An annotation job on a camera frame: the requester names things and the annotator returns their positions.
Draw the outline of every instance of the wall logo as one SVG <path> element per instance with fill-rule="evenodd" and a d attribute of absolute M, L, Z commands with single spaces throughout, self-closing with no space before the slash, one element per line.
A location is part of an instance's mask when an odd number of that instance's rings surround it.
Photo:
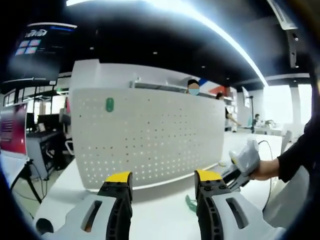
<path fill-rule="evenodd" d="M 27 33 L 24 37 L 25 38 L 31 38 L 31 37 L 43 37 L 47 34 L 47 30 L 40 29 L 38 30 L 31 30 L 29 33 Z"/>

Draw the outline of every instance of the window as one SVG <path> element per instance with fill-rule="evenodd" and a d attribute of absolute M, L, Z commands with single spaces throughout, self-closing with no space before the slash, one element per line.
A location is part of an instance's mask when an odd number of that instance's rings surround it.
<path fill-rule="evenodd" d="M 277 124 L 293 123 L 293 105 L 289 85 L 265 87 L 263 104 L 265 120 L 273 120 Z"/>
<path fill-rule="evenodd" d="M 45 103 L 45 114 L 50 115 L 51 114 L 51 102 Z"/>
<path fill-rule="evenodd" d="M 310 84 L 298 85 L 300 96 L 301 123 L 306 124 L 311 118 L 312 87 Z"/>
<path fill-rule="evenodd" d="M 53 96 L 52 98 L 52 114 L 59 114 L 60 109 L 65 108 L 65 96 Z"/>
<path fill-rule="evenodd" d="M 34 112 L 34 122 L 38 122 L 38 116 L 40 114 L 40 102 L 34 100 L 25 99 L 24 102 L 28 102 L 26 112 L 33 113 Z"/>
<path fill-rule="evenodd" d="M 7 104 L 6 106 L 11 106 L 15 102 L 15 92 L 12 92 L 8 95 Z"/>

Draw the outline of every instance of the black cable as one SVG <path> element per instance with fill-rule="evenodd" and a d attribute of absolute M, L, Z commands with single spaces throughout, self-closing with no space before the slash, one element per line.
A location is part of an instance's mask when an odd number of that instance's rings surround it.
<path fill-rule="evenodd" d="M 38 174 L 38 176 L 39 176 L 40 184 L 41 184 L 41 193 L 42 193 L 42 199 L 41 199 L 41 200 L 43 200 L 43 199 L 46 197 L 46 195 L 47 195 L 47 193 L 44 193 L 44 183 L 43 183 L 43 180 L 41 179 L 41 175 L 40 175 L 40 173 L 39 173 L 36 165 L 34 165 L 34 163 L 31 163 L 31 165 L 34 166 L 35 171 L 37 172 L 37 174 Z"/>
<path fill-rule="evenodd" d="M 271 150 L 271 146 L 270 146 L 269 142 L 268 142 L 267 140 L 262 140 L 262 141 L 260 141 L 260 142 L 258 143 L 258 145 L 260 145 L 260 144 L 263 143 L 263 142 L 265 142 L 265 143 L 268 144 L 269 149 L 270 149 L 270 154 L 271 154 L 271 160 L 273 160 L 274 157 L 272 156 L 272 150 Z"/>
<path fill-rule="evenodd" d="M 260 145 L 260 144 L 263 143 L 263 142 L 266 142 L 266 143 L 268 144 L 269 149 L 270 149 L 270 154 L 271 154 L 271 160 L 273 160 L 274 158 L 273 158 L 273 156 L 272 156 L 272 150 L 271 150 L 271 146 L 270 146 L 269 142 L 268 142 L 267 140 L 262 140 L 262 141 L 260 141 L 260 142 L 258 143 L 258 145 Z M 272 178 L 270 178 L 270 190 L 269 190 L 268 199 L 267 199 L 267 201 L 266 201 L 265 206 L 264 206 L 263 209 L 262 209 L 262 212 L 264 212 L 264 210 L 266 209 L 266 206 L 267 206 L 267 204 L 268 204 L 268 202 L 269 202 L 270 195 L 271 195 L 271 189 L 272 189 Z"/>
<path fill-rule="evenodd" d="M 33 199 L 33 198 L 31 198 L 31 197 L 24 196 L 24 195 L 22 195 L 21 193 L 15 191 L 15 190 L 13 190 L 13 191 L 14 191 L 16 194 L 18 194 L 21 198 L 38 202 L 38 200 L 36 200 L 36 199 Z"/>
<path fill-rule="evenodd" d="M 47 193 L 48 193 L 48 180 L 45 181 L 45 194 L 44 194 L 43 198 L 45 198 L 47 196 Z"/>

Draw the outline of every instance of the fluorescent light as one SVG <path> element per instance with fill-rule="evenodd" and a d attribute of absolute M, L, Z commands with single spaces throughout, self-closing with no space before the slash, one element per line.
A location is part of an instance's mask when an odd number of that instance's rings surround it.
<path fill-rule="evenodd" d="M 94 1 L 94 0 L 67 0 L 66 5 L 72 6 L 79 3 L 84 3 L 88 1 Z M 114 2 L 114 0 L 105 0 L 106 2 Z M 241 54 L 241 56 L 247 61 L 247 63 L 252 67 L 252 69 L 255 71 L 261 82 L 265 87 L 268 87 L 268 83 L 255 64 L 255 62 L 251 59 L 251 57 L 246 53 L 246 51 L 228 34 L 226 33 L 222 28 L 220 28 L 218 25 L 216 25 L 214 22 L 210 21 L 208 18 L 203 16 L 201 13 L 197 12 L 195 8 L 193 8 L 191 5 L 188 5 L 186 2 L 183 2 L 182 0 L 122 0 L 122 1 L 143 1 L 148 2 L 155 7 L 158 7 L 160 9 L 164 9 L 166 11 L 171 11 L 175 13 L 180 13 L 183 15 L 186 15 L 203 25 L 207 26 L 211 30 L 215 31 L 217 34 L 219 34 L 224 40 L 226 40 L 232 47 L 234 47 L 235 50 L 238 51 L 238 53 Z"/>

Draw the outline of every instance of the black stand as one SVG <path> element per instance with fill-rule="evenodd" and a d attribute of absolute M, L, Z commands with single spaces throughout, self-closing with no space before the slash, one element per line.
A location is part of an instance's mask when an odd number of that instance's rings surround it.
<path fill-rule="evenodd" d="M 20 172 L 19 176 L 14 180 L 14 182 L 12 183 L 10 189 L 12 190 L 15 186 L 15 184 L 17 183 L 18 181 L 18 178 L 23 178 L 26 180 L 26 182 L 28 183 L 33 195 L 35 196 L 36 200 L 41 204 L 42 203 L 42 200 L 40 198 L 40 196 L 38 195 L 36 189 L 35 189 L 35 186 L 33 185 L 32 181 L 31 181 L 31 171 L 30 171 L 30 165 L 32 163 L 31 162 L 27 162 L 24 166 L 24 168 L 22 169 L 22 171 Z"/>
<path fill-rule="evenodd" d="M 251 133 L 255 133 L 255 116 L 254 116 L 254 96 L 248 97 L 251 100 L 251 117 L 252 117 L 252 126 L 251 126 Z"/>

